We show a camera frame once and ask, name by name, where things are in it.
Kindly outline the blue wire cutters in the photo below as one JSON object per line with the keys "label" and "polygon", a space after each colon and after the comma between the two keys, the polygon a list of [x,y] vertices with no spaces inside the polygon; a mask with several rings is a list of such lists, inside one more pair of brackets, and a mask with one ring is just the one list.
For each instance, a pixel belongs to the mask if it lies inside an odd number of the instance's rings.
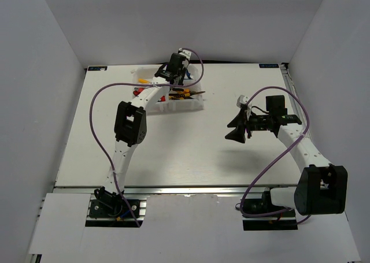
{"label": "blue wire cutters", "polygon": [[188,69],[186,69],[186,78],[188,79],[188,80],[192,80],[193,78],[192,78],[192,75],[191,75],[191,73],[188,71]]}

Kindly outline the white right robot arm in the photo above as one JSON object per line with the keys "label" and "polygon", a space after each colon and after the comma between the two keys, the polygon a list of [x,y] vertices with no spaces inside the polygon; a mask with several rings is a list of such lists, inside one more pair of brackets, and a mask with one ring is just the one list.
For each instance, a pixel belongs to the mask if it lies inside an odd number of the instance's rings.
{"label": "white right robot arm", "polygon": [[266,114],[253,113],[247,97],[241,95],[236,103],[238,115],[228,124],[232,131],[225,138],[245,143],[254,131],[273,133],[288,149],[301,176],[296,186],[273,187],[265,190],[257,208],[247,202],[247,214],[274,216],[282,209],[295,209],[303,216],[341,214],[345,209],[347,170],[325,158],[304,135],[302,121],[289,114],[282,95],[266,97]]}

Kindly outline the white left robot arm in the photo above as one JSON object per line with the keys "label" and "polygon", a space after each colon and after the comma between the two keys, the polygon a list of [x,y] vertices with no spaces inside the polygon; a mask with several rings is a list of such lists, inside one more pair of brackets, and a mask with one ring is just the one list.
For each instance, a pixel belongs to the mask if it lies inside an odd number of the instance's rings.
{"label": "white left robot arm", "polygon": [[111,167],[103,186],[96,190],[95,196],[102,203],[102,209],[109,216],[116,216],[122,210],[119,200],[123,192],[125,176],[138,144],[147,133],[146,110],[155,105],[170,88],[183,84],[191,52],[180,49],[173,53],[166,66],[160,67],[150,84],[129,102],[120,102],[114,124],[115,147]]}

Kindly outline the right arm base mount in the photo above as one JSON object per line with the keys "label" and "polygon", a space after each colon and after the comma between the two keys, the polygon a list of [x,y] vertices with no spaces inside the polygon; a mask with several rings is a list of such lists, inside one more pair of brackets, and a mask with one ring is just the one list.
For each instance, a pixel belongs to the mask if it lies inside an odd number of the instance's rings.
{"label": "right arm base mount", "polygon": [[247,194],[242,203],[243,212],[249,217],[242,217],[244,231],[294,231],[298,229],[295,211],[275,206],[271,202],[270,188]]}

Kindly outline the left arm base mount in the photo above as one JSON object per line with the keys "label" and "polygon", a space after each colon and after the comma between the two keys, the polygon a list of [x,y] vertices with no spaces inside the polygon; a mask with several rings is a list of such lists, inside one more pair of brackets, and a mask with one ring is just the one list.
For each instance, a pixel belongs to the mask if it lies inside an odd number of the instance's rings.
{"label": "left arm base mount", "polygon": [[94,190],[88,207],[86,227],[139,228],[144,219],[140,199],[128,198],[125,202],[120,194],[110,193],[104,187]]}

